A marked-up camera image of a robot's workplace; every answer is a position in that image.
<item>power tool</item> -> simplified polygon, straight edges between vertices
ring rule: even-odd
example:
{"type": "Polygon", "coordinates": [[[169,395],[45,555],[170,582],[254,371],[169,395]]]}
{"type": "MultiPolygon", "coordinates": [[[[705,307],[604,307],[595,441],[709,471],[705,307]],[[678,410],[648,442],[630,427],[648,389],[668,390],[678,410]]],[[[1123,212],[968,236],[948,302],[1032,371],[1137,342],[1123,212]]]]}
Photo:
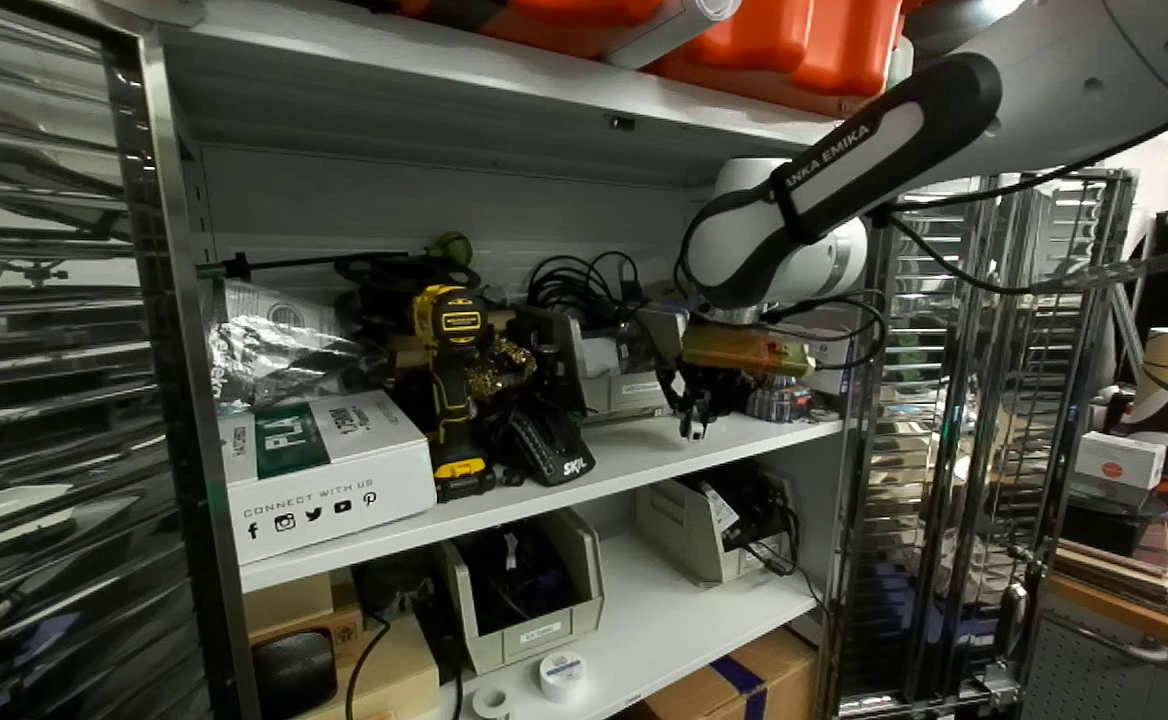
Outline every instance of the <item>power tool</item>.
{"type": "Polygon", "coordinates": [[[412,298],[412,328],[432,371],[432,475],[443,496],[465,496],[489,471],[483,451],[473,442],[477,395],[468,389],[468,374],[483,364],[489,313],[465,282],[429,282],[412,298]]]}

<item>white device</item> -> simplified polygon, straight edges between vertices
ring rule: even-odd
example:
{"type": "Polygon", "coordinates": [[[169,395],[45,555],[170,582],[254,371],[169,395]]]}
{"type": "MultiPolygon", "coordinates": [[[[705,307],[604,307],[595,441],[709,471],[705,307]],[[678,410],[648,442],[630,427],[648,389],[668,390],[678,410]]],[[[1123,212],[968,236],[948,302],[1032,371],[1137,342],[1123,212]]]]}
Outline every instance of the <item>white device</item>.
{"type": "Polygon", "coordinates": [[[1106,433],[1082,433],[1070,475],[1078,482],[1067,482],[1070,496],[1112,496],[1129,502],[1143,502],[1146,491],[1161,482],[1168,458],[1168,442],[1146,442],[1141,437],[1106,437],[1106,433]]]}
{"type": "Polygon", "coordinates": [[[481,688],[468,697],[477,720],[513,720],[513,697],[502,688],[481,688]]]}
{"type": "MultiPolygon", "coordinates": [[[[716,195],[764,185],[786,155],[742,155],[716,173],[716,195]]],[[[862,219],[835,223],[821,245],[786,250],[774,266],[766,302],[786,307],[821,295],[853,290],[867,265],[862,219]]]]}
{"type": "Polygon", "coordinates": [[[534,665],[534,684],[557,703],[579,697],[579,688],[583,688],[583,655],[579,652],[547,652],[534,665]]]}

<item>electronic device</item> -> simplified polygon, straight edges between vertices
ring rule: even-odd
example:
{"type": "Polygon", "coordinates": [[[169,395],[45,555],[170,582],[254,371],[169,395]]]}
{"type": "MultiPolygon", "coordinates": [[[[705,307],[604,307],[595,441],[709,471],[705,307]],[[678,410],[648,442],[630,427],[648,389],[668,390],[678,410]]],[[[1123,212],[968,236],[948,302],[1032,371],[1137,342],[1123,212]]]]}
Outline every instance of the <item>electronic device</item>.
{"type": "Polygon", "coordinates": [[[1168,442],[1141,437],[1082,433],[1070,458],[1067,496],[1117,499],[1143,506],[1168,463],[1168,442]]]}
{"type": "MultiPolygon", "coordinates": [[[[1023,4],[912,78],[887,88],[750,189],[712,195],[689,223],[675,277],[705,328],[755,328],[766,298],[810,298],[821,240],[912,185],[1011,169],[1078,169],[1168,128],[1168,10],[1143,0],[1023,4]]],[[[684,358],[668,390],[684,437],[712,419],[712,374],[684,358]]]]}
{"type": "Polygon", "coordinates": [[[277,634],[252,648],[265,714],[299,714],[337,697],[337,648],[324,633],[277,634]]]}
{"type": "Polygon", "coordinates": [[[600,628],[600,535],[577,512],[436,546],[477,671],[496,671],[600,628]]]}
{"type": "Polygon", "coordinates": [[[542,374],[553,374],[542,390],[583,423],[668,410],[656,346],[635,321],[593,334],[564,307],[514,307],[514,321],[539,353],[542,374]]]}
{"type": "Polygon", "coordinates": [[[534,482],[566,482],[593,471],[593,451],[579,423],[542,398],[514,398],[483,419],[481,442],[492,458],[534,482]]]}
{"type": "Polygon", "coordinates": [[[794,570],[794,517],[782,491],[742,466],[684,475],[638,488],[635,533],[700,582],[726,582],[755,570],[794,570]]]}
{"type": "Polygon", "coordinates": [[[412,302],[414,340],[432,371],[432,475],[438,482],[481,482],[489,471],[483,451],[473,442],[477,395],[468,371],[481,364],[481,334],[489,313],[459,282],[429,282],[412,302]]]}

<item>white shelf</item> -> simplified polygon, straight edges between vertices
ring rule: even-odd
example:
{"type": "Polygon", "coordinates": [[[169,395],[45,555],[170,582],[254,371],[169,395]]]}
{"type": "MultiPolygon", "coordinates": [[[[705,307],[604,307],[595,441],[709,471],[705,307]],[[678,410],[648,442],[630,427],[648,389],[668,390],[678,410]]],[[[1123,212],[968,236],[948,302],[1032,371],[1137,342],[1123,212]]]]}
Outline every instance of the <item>white shelf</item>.
{"type": "Polygon", "coordinates": [[[374,555],[396,555],[409,546],[438,544],[450,535],[468,535],[481,529],[513,524],[522,517],[542,517],[557,506],[619,496],[642,482],[661,482],[673,475],[689,475],[700,466],[764,457],[774,446],[806,442],[835,437],[838,423],[764,423],[749,414],[719,414],[705,441],[678,441],[673,414],[653,414],[653,419],[630,419],[630,423],[608,423],[608,427],[587,427],[583,441],[595,457],[595,466],[570,482],[559,488],[539,488],[539,482],[519,482],[519,488],[496,488],[483,496],[436,502],[422,517],[409,517],[396,524],[378,524],[354,535],[339,535],[327,544],[297,546],[285,555],[266,555],[254,562],[238,566],[242,593],[303,578],[317,570],[365,562],[374,555]]]}
{"type": "Polygon", "coordinates": [[[739,98],[709,88],[673,84],[648,70],[627,70],[595,60],[534,51],[455,27],[436,27],[404,16],[374,16],[337,0],[214,0],[202,23],[184,38],[233,38],[289,54],[333,60],[343,66],[396,70],[409,84],[443,78],[500,96],[583,102],[600,111],[695,122],[750,141],[810,143],[833,118],[739,98]]]}
{"type": "MultiPolygon", "coordinates": [[[[739,644],[815,607],[794,576],[749,576],[735,582],[692,582],[638,535],[604,535],[604,614],[593,634],[570,644],[583,655],[579,697],[557,703],[539,697],[532,661],[477,677],[465,692],[500,688],[513,714],[604,720],[661,692],[663,684],[735,652],[739,644]]],[[[455,688],[438,692],[438,720],[450,720],[455,688]]]]}

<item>orange bin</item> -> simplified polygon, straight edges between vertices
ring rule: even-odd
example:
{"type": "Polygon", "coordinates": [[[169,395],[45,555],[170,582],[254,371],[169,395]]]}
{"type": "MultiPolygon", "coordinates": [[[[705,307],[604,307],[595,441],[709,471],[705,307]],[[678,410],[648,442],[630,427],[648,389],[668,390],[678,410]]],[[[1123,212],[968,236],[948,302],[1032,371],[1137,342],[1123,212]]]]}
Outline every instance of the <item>orange bin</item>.
{"type": "Polygon", "coordinates": [[[742,0],[653,70],[846,115],[887,88],[903,0],[742,0]]]}
{"type": "Polygon", "coordinates": [[[600,54],[630,27],[656,20],[663,0],[396,0],[396,9],[513,44],[600,54]]]}

